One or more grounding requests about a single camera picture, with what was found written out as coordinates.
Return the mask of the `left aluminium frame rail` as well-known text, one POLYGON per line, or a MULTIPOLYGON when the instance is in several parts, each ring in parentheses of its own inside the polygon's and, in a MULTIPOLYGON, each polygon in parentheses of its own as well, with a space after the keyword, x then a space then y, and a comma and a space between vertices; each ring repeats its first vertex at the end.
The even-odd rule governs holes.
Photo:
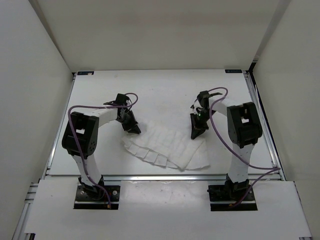
POLYGON ((26 232, 26 227, 31 214, 32 206, 36 197, 40 180, 44 180, 46 178, 46 175, 47 171, 43 173, 42 177, 38 180, 37 183, 31 183, 31 185, 29 186, 25 200, 23 202, 22 212, 20 214, 13 236, 11 238, 12 240, 34 240, 36 238, 36 233, 26 232))

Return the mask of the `right blue corner label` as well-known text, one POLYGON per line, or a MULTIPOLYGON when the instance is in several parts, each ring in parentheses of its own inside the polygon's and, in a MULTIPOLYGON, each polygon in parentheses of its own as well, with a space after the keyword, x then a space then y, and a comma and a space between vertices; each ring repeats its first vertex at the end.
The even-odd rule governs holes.
POLYGON ((226 74, 242 74, 243 71, 241 69, 225 69, 226 74))

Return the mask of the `white pleated skirt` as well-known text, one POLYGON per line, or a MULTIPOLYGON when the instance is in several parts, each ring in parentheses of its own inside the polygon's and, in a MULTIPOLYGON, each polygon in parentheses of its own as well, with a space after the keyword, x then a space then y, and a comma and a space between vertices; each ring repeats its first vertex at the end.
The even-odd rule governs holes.
POLYGON ((203 170, 210 167, 207 143, 203 137, 191 139, 191 124, 169 126, 146 120, 138 124, 140 134, 122 137, 125 149, 134 157, 161 168, 179 171, 203 170))

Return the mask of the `left blue corner label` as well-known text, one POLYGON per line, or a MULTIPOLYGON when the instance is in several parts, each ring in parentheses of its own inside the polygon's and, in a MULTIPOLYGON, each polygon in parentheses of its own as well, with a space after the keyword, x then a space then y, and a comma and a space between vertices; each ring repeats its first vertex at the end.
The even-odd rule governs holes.
POLYGON ((78 76, 92 76, 94 75, 94 71, 78 71, 77 75, 78 76))

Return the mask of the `blue corner label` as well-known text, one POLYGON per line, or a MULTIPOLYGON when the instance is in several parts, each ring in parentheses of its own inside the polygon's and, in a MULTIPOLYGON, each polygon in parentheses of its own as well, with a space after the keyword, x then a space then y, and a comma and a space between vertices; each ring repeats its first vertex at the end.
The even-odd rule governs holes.
POLYGON ((78 71, 77 75, 78 76, 92 76, 94 75, 94 71, 78 71))
POLYGON ((241 69, 225 69, 226 74, 242 74, 243 71, 241 69))

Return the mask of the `white front cover board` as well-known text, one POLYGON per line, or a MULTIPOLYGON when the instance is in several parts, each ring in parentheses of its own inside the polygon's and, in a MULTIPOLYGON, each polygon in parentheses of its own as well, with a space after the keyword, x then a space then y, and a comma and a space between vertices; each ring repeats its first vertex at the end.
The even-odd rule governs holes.
POLYGON ((38 240, 297 240, 311 235, 294 183, 254 186, 256 211, 211 211, 205 181, 121 184, 117 210, 74 209, 74 178, 42 180, 26 224, 38 240))

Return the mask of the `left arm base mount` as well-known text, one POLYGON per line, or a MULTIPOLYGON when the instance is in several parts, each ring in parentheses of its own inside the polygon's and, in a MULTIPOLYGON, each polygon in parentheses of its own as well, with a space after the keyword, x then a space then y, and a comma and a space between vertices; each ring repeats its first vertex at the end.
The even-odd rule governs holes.
POLYGON ((75 210, 118 210, 121 186, 105 185, 104 189, 107 191, 110 200, 100 188, 97 191, 91 191, 79 183, 73 208, 75 210))

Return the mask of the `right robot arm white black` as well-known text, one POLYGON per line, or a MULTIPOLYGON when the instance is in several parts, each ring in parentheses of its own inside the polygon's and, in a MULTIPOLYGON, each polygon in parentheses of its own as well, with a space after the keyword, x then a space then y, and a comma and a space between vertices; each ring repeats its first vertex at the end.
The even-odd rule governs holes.
POLYGON ((249 188, 248 168, 254 146, 263 134, 256 106, 253 102, 240 103, 218 96, 197 96, 191 107, 191 139, 194 140, 209 129, 210 116, 220 113, 226 116, 227 131, 232 142, 232 158, 226 175, 224 193, 230 200, 238 199, 249 188))

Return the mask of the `front aluminium rail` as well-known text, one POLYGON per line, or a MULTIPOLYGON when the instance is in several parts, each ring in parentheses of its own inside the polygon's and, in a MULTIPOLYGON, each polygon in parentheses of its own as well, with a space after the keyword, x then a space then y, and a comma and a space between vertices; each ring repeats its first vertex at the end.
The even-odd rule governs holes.
POLYGON ((104 181, 225 181, 225 174, 196 175, 103 175, 104 181))

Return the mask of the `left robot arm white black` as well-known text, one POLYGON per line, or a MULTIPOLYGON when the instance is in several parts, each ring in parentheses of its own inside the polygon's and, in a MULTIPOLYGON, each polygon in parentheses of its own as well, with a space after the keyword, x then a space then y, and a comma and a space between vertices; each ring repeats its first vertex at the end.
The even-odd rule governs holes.
POLYGON ((133 111, 127 108, 98 108, 90 114, 68 111, 62 147, 75 160, 80 172, 79 182, 93 200, 100 200, 105 194, 102 175, 94 158, 99 127, 113 121, 119 122, 127 133, 141 133, 133 111))

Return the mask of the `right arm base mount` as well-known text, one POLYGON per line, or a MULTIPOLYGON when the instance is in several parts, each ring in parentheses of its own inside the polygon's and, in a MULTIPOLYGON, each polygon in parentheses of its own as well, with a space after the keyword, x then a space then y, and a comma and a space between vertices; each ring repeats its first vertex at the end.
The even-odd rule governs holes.
POLYGON ((228 175, 224 184, 208 186, 211 212, 257 211, 255 194, 250 181, 232 182, 228 175))

